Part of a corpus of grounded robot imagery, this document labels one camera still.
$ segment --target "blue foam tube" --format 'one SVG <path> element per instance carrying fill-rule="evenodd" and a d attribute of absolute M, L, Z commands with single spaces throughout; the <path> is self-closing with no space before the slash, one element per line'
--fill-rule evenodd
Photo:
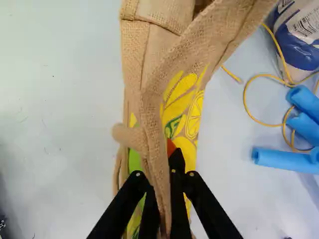
<path fill-rule="evenodd" d="M 266 167 L 319 174 L 319 147 L 315 147 L 310 154 L 254 147 L 252 159 L 255 164 Z"/>
<path fill-rule="evenodd" d="M 286 95 L 286 100 L 319 123 L 319 98 L 306 86 L 291 88 Z"/>
<path fill-rule="evenodd" d="M 295 129 L 313 146 L 319 146 L 319 125 L 305 113 L 289 118 L 287 125 Z"/>

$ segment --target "yellow wire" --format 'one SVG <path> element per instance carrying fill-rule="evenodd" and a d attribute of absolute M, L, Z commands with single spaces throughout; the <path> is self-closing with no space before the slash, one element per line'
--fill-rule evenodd
<path fill-rule="evenodd" d="M 252 77 L 251 79 L 249 79 L 245 85 L 245 88 L 244 88 L 244 92 L 243 92 L 243 103 L 244 103 L 244 108 L 245 108 L 245 111 L 247 112 L 247 114 L 249 115 L 249 117 L 254 120 L 255 122 L 263 125 L 263 126 L 266 126 L 266 127 L 283 127 L 283 137 L 284 137 L 284 140 L 286 142 L 286 144 L 292 149 L 292 151 L 294 152 L 309 152 L 312 148 L 310 149 L 297 149 L 295 148 L 294 146 L 294 143 L 295 143 L 295 133 L 296 131 L 293 129 L 292 133 L 291 133 L 291 141 L 289 141 L 287 135 L 286 135 L 286 122 L 287 122 L 287 119 L 291 113 L 291 111 L 295 108 L 295 106 L 291 106 L 287 112 L 285 113 L 285 116 L 284 116 L 284 119 L 283 119 L 283 122 L 282 123 L 278 123 L 278 124 L 269 124 L 269 123 L 264 123 L 258 119 L 256 119 L 250 112 L 250 110 L 248 109 L 247 107 L 247 103 L 246 103 L 246 92 L 247 92 L 247 89 L 248 89 L 248 86 L 257 78 L 259 77 L 266 77 L 266 78 L 269 78 L 271 80 L 276 80 L 278 81 L 278 83 L 282 84 L 282 85 L 285 85 L 285 86 L 288 86 L 290 88 L 293 88 L 299 84 L 301 84 L 302 82 L 308 80 L 309 78 L 311 78 L 313 75 L 319 73 L 319 72 L 314 72 L 312 73 L 311 75 L 307 76 L 306 78 L 304 78 L 303 80 L 299 81 L 299 82 L 294 82 L 290 76 L 290 73 L 288 71 L 288 68 L 287 68 L 287 64 L 286 64 L 286 61 L 285 61 L 285 58 L 284 58 L 284 55 L 281 51 L 281 48 L 274 36 L 274 34 L 272 33 L 272 31 L 269 29 L 268 26 L 266 26 L 265 24 L 262 24 L 262 26 L 269 32 L 269 34 L 271 35 L 276 47 L 277 47 L 277 50 L 278 50 L 278 53 L 280 55 L 280 58 L 283 62 L 283 66 L 284 66 L 284 70 L 285 70 L 285 73 L 286 73 L 286 76 L 288 78 L 288 81 L 289 82 L 286 82 L 284 81 L 283 79 L 277 77 L 277 76 L 274 76 L 274 75 L 271 75 L 271 74 L 259 74 L 259 75 L 256 75 L 254 77 Z M 227 68 L 225 68 L 224 66 L 221 66 L 221 68 L 228 74 L 230 75 L 232 78 L 234 78 L 237 82 L 239 83 L 242 83 L 242 80 L 235 76 L 233 73 L 231 73 Z M 314 87 L 314 93 L 317 92 L 317 89 L 319 87 L 319 80 L 317 81 L 315 87 Z"/>
<path fill-rule="evenodd" d="M 243 81 L 242 81 L 239 77 L 235 76 L 233 73 L 231 73 L 229 70 L 227 70 L 226 67 L 221 66 L 221 68 L 222 68 L 228 75 L 230 75 L 234 80 L 236 80 L 238 83 L 243 83 Z"/>

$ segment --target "plastic bag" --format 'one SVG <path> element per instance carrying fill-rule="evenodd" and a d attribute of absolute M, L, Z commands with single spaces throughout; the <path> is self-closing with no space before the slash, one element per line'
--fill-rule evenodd
<path fill-rule="evenodd" d="M 319 1 L 281 0 L 275 9 L 273 33 L 293 81 L 300 81 L 319 66 Z M 279 66 L 286 73 L 280 56 Z"/>

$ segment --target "jute bag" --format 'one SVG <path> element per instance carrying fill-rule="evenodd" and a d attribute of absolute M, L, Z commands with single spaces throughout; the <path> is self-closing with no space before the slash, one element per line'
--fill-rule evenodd
<path fill-rule="evenodd" d="M 262 22 L 276 0 L 124 0 L 121 9 L 124 120 L 113 127 L 120 143 L 114 193 L 139 167 L 153 185 L 161 237 L 170 232 L 166 138 L 195 170 L 204 89 L 213 72 Z M 189 211 L 190 202 L 186 200 Z M 137 236 L 143 202 L 128 225 Z"/>

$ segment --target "white floor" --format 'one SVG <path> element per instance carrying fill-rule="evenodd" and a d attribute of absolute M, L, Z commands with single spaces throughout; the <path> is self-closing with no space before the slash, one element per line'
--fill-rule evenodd
<path fill-rule="evenodd" d="M 110 128 L 123 104 L 119 7 L 0 2 L 0 205 L 17 239 L 85 238 L 112 199 L 118 145 Z M 276 74 L 270 46 L 258 30 L 226 66 L 244 81 Z M 220 70 L 207 85 L 198 171 L 244 238 L 319 238 L 319 179 L 250 161 L 252 145 L 288 148 L 280 129 L 251 121 L 242 91 Z M 256 82 L 249 106 L 260 119 L 281 121 L 286 91 Z M 191 226 L 205 238 L 196 216 Z"/>

